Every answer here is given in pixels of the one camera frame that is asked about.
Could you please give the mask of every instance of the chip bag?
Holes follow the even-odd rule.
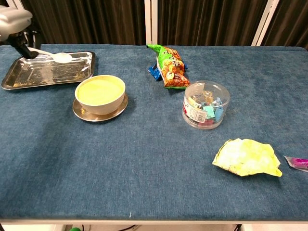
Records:
[[[249,139],[228,140],[212,163],[241,177],[267,173],[281,177],[280,162],[269,144]]]
[[[156,52],[157,67],[165,88],[182,89],[190,84],[184,76],[184,63],[176,50],[161,45],[147,45],[147,47]]]

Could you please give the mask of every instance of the white spoon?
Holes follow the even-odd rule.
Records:
[[[41,53],[41,54],[50,55],[55,62],[61,63],[61,64],[66,64],[66,63],[69,63],[70,61],[73,60],[73,57],[70,54],[63,53],[63,52],[53,54],[53,53],[49,53],[47,51],[42,51],[42,50],[35,49],[35,48],[32,48],[32,47],[28,47],[28,49],[30,51],[37,51],[38,53]]]

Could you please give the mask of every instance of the plastic container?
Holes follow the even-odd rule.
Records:
[[[194,128],[213,129],[221,124],[229,101],[230,94],[224,86],[197,81],[185,90],[182,115]]]

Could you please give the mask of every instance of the metal saucer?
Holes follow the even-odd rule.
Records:
[[[105,121],[105,120],[108,120],[108,119],[112,119],[112,118],[118,116],[119,114],[121,114],[125,110],[125,108],[127,107],[127,104],[128,104],[128,96],[125,93],[123,102],[118,107],[118,109],[116,109],[114,112],[109,113],[107,115],[96,115],[96,114],[88,112],[86,109],[84,109],[80,105],[80,103],[76,99],[74,99],[73,112],[80,119],[90,121],[90,122],[101,122],[101,121]]]

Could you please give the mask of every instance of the label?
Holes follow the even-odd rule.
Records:
[[[206,112],[202,111],[201,109],[197,109],[191,106],[187,102],[186,98],[184,98],[184,102],[183,102],[183,111],[190,119],[196,122],[199,122],[199,123],[205,122]]]

